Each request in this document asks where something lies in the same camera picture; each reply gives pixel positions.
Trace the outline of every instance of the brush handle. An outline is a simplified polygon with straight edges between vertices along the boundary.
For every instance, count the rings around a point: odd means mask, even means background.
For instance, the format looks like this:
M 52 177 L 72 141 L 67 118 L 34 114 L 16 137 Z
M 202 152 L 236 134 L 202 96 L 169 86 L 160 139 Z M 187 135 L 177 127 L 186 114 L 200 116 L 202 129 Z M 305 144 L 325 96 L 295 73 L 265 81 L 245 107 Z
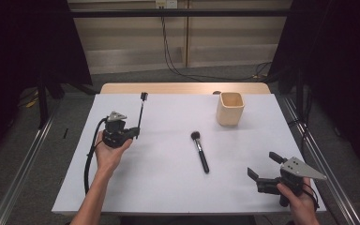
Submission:
M 206 162 L 206 158 L 204 157 L 204 153 L 203 153 L 203 151 L 199 151 L 199 153 L 200 153 L 200 158 L 201 158 L 201 162 L 203 165 L 203 170 L 206 173 L 209 173 L 209 167 L 207 166 L 207 162 Z

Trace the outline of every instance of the wooden cup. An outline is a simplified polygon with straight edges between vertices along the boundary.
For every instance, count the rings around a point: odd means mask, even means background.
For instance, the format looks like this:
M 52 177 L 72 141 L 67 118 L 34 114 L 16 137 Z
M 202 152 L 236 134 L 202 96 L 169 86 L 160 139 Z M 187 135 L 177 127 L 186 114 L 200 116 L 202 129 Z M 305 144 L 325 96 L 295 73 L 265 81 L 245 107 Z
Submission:
M 218 100 L 216 119 L 222 126 L 236 126 L 241 119 L 245 104 L 241 94 L 222 92 Z

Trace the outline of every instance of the black curtain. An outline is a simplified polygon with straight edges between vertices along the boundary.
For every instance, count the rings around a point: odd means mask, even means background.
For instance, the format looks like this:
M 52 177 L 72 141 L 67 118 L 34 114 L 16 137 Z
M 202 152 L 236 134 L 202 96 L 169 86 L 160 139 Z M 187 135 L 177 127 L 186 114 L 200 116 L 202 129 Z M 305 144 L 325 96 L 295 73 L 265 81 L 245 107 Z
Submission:
M 73 19 L 54 12 L 69 12 L 67 1 L 0 1 L 0 138 L 20 93 L 37 86 L 42 74 L 51 90 L 59 83 L 92 84 Z
M 307 1 L 292 4 L 297 9 L 306 6 Z M 270 75 L 290 71 L 279 77 L 280 91 L 286 93 L 301 70 L 313 96 L 360 158 L 360 1 L 328 0 L 317 6 L 323 14 L 288 18 Z

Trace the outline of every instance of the metal rail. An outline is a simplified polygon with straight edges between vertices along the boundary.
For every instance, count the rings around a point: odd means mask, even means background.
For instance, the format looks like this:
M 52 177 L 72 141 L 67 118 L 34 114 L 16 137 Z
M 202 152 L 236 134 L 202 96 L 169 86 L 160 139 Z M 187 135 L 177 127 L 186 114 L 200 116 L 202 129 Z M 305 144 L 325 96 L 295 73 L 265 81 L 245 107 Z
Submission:
M 115 18 L 115 17 L 288 17 L 318 15 L 319 10 L 290 10 L 286 8 L 249 9 L 72 9 L 71 11 L 26 11 L 15 12 L 23 16 L 54 16 L 72 18 Z
M 288 108 L 292 116 L 292 119 L 296 120 L 298 116 L 293 101 L 288 97 L 285 97 L 284 101 L 286 107 Z M 337 205 L 340 208 L 344 218 L 347 220 L 348 224 L 350 225 L 359 225 L 360 217 L 357 215 L 352 202 L 350 201 L 349 197 L 347 196 L 347 194 L 341 187 L 340 183 L 336 179 L 335 175 L 333 174 L 332 170 L 330 169 L 327 161 L 323 156 L 323 153 L 321 152 L 320 147 L 315 142 L 314 138 L 312 137 L 308 129 L 306 130 L 306 125 L 303 123 L 298 123 L 297 128 L 301 136 L 303 136 L 303 133 L 306 132 L 305 142 L 307 145 L 307 149 L 309 150 L 310 154 L 317 163 L 318 169 L 328 177 L 326 184 L 329 187 L 330 191 L 332 192 L 332 195 L 334 196 Z
M 54 116 L 57 113 L 57 109 L 59 107 L 61 101 L 58 101 L 56 104 L 52 106 L 52 115 L 49 117 L 46 124 L 42 129 L 39 129 L 37 135 L 31 144 L 27 155 L 25 156 L 24 161 L 22 162 L 22 166 L 17 171 L 16 176 L 10 184 L 10 187 L 7 190 L 4 198 L 0 202 L 0 225 L 6 224 L 8 221 L 8 217 L 10 216 L 11 210 L 14 207 L 22 189 L 24 183 L 28 177 L 29 172 L 31 171 L 32 165 L 38 155 L 39 149 L 41 148 L 45 138 L 51 128 Z

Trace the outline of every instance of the brush bristles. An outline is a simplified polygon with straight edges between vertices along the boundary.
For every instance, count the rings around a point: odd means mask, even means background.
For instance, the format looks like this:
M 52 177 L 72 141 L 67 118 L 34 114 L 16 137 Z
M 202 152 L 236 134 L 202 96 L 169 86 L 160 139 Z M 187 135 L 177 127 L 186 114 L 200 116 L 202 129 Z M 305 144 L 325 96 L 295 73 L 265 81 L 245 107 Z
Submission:
M 191 138 L 192 138 L 192 140 L 200 139 L 201 138 L 200 132 L 198 132 L 198 131 L 192 132 Z

